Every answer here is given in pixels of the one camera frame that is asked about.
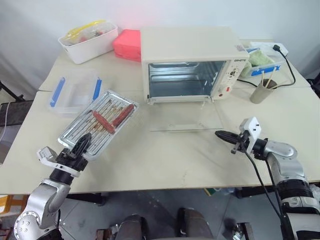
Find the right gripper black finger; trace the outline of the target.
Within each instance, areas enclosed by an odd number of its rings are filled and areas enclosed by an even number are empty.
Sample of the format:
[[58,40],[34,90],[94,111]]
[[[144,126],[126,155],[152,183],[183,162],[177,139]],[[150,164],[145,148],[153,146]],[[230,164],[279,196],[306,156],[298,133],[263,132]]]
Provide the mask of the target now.
[[215,131],[215,135],[221,140],[238,140],[240,138],[240,134],[236,134],[226,130],[217,130]]
[[240,142],[240,137],[237,134],[216,134],[216,136],[219,139],[233,145],[236,145]]

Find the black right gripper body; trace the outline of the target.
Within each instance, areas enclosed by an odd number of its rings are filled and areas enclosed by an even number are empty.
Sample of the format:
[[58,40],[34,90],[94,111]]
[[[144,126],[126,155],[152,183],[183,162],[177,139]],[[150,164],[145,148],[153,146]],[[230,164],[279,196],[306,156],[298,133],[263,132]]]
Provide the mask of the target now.
[[232,154],[235,154],[237,151],[241,153],[251,153],[248,151],[248,146],[250,143],[249,137],[251,136],[249,132],[240,134],[232,133],[231,136],[235,142],[234,147],[231,149]]

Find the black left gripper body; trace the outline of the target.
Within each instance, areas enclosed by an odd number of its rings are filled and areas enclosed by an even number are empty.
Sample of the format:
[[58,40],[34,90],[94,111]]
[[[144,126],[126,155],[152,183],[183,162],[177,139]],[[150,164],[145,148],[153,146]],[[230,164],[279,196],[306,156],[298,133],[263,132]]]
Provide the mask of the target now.
[[56,158],[57,163],[67,166],[78,172],[83,171],[88,161],[82,156],[77,156],[68,148],[64,148]]

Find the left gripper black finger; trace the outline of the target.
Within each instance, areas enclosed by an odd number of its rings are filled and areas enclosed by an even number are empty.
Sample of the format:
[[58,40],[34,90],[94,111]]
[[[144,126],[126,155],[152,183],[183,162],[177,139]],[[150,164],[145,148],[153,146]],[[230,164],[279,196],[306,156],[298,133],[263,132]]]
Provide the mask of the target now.
[[74,155],[75,158],[79,158],[84,152],[87,151],[87,148],[91,144],[92,134],[86,133],[83,135],[74,145],[71,150],[71,153]]

